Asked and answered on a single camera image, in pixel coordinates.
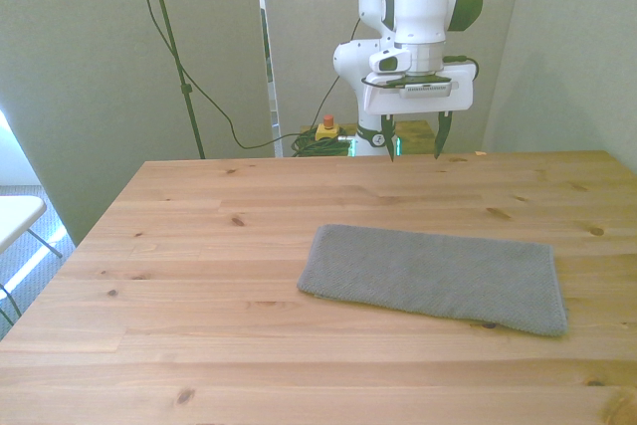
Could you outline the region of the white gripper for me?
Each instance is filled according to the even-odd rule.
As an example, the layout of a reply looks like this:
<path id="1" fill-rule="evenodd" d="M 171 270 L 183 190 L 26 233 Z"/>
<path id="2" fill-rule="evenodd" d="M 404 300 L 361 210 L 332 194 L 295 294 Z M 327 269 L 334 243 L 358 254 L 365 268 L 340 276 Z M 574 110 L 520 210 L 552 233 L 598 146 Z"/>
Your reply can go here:
<path id="1" fill-rule="evenodd" d="M 453 113 L 473 104 L 475 65 L 456 64 L 424 76 L 370 73 L 362 79 L 362 108 L 382 115 L 381 133 L 391 161 L 395 157 L 395 121 L 391 114 L 438 112 L 434 157 L 442 153 L 449 136 Z"/>

